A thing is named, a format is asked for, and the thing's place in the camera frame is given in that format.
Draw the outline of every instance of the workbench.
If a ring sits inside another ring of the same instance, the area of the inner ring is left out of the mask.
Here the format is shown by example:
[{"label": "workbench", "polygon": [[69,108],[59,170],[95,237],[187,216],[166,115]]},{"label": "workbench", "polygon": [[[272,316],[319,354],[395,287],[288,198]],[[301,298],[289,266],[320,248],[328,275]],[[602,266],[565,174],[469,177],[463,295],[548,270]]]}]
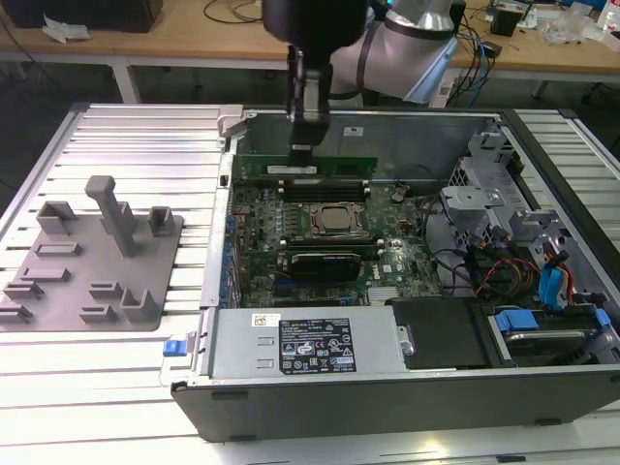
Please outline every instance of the workbench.
[{"label": "workbench", "polygon": [[[140,101],[132,72],[135,66],[286,69],[286,46],[269,36],[262,24],[219,24],[204,17],[204,4],[205,0],[166,0],[159,22],[147,34],[91,31],[89,41],[62,45],[40,30],[12,31],[38,61],[110,66],[126,104]],[[481,0],[468,2],[468,18],[482,5]],[[209,12],[228,17],[224,5],[216,5]],[[548,46],[533,30],[515,32],[511,38],[490,36],[489,23],[478,16],[482,18],[483,14],[470,19],[472,27],[483,40],[503,47],[490,74],[492,78],[620,82],[620,54],[603,44],[586,41],[579,45]],[[27,58],[0,30],[0,61],[3,60],[19,62]],[[433,99],[433,107],[446,104],[449,86],[470,66],[471,60],[471,50],[463,42]]]},{"label": "workbench", "polygon": [[[0,463],[620,463],[620,402],[572,424],[208,444],[162,387],[164,342],[196,330],[220,161],[215,106],[92,106],[72,111],[0,219],[0,289],[36,238],[45,201],[97,211],[91,174],[116,178],[135,212],[169,205],[185,218],[165,316],[153,332],[0,332]],[[583,125],[554,110],[519,113],[582,201],[618,229],[620,170]],[[524,174],[531,187],[536,179]],[[595,185],[596,195],[586,185]],[[545,205],[544,192],[535,191]],[[190,356],[174,360],[176,373]]]}]

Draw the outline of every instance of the motherboard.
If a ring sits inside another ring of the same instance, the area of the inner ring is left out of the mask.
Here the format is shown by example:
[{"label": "motherboard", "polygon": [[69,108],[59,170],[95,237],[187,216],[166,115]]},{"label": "motherboard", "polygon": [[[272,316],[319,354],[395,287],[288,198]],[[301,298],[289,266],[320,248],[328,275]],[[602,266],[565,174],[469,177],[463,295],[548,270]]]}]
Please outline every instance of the motherboard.
[{"label": "motherboard", "polygon": [[437,265],[420,235],[427,205],[395,190],[369,185],[363,201],[325,202],[236,186],[241,306],[383,305],[440,295]]}]

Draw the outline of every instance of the cpu socket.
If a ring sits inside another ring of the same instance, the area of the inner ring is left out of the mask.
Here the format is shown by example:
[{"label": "cpu socket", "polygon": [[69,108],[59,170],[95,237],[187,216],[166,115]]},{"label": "cpu socket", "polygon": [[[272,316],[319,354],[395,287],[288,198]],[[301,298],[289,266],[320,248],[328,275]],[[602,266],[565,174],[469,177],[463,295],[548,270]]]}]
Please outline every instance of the cpu socket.
[{"label": "cpu socket", "polygon": [[355,203],[317,203],[310,206],[309,212],[315,237],[363,233]]}]

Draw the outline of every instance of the floor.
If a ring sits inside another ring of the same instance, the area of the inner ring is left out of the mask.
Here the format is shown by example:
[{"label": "floor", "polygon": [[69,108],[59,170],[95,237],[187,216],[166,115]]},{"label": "floor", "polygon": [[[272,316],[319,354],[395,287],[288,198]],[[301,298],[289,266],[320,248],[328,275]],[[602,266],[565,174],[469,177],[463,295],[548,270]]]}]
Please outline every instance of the floor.
[{"label": "floor", "polygon": [[[36,163],[72,102],[120,102],[107,67],[46,65],[42,71],[26,65],[25,70],[24,81],[0,80],[0,212]],[[285,95],[283,72],[200,70],[200,87],[195,85],[189,69],[140,68],[137,76],[145,103],[281,105]],[[475,107],[573,109],[620,156],[620,89],[601,88],[584,105],[581,97],[591,84],[552,82],[540,100],[531,97],[533,86],[532,81],[491,79]],[[462,97],[453,106],[465,105],[468,98]],[[386,98],[380,98],[378,104],[407,105]]]}]

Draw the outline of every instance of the blue cable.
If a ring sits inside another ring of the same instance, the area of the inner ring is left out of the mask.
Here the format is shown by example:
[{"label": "blue cable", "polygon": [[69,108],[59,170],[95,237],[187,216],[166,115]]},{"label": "blue cable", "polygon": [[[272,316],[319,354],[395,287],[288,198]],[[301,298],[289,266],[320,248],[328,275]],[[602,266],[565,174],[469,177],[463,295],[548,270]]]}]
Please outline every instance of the blue cable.
[{"label": "blue cable", "polygon": [[478,47],[480,47],[480,64],[481,64],[480,67],[482,69],[482,73],[480,75],[480,78],[478,79],[476,90],[474,91],[474,94],[472,95],[472,98],[470,99],[470,101],[467,103],[468,109],[472,107],[472,105],[478,98],[479,94],[481,93],[482,84],[483,84],[483,81],[486,75],[486,54],[484,53],[484,46],[482,45],[482,42],[480,41],[480,39],[478,39],[477,37],[475,37],[474,39],[478,43]]},{"label": "blue cable", "polygon": [[470,101],[467,104],[467,108],[470,109],[472,107],[472,105],[474,104],[474,102],[476,101],[476,99],[478,98],[479,94],[481,93],[482,90],[482,86],[484,85],[484,78],[486,75],[486,54],[484,53],[484,46],[482,45],[482,42],[480,41],[479,38],[475,37],[472,34],[463,34],[461,32],[458,32],[456,34],[457,36],[463,37],[465,39],[468,39],[470,41],[475,41],[478,45],[478,47],[480,48],[480,69],[481,69],[481,74],[480,76],[477,78],[476,80],[476,90],[474,91],[474,94],[472,95],[472,98],[470,99]]}]

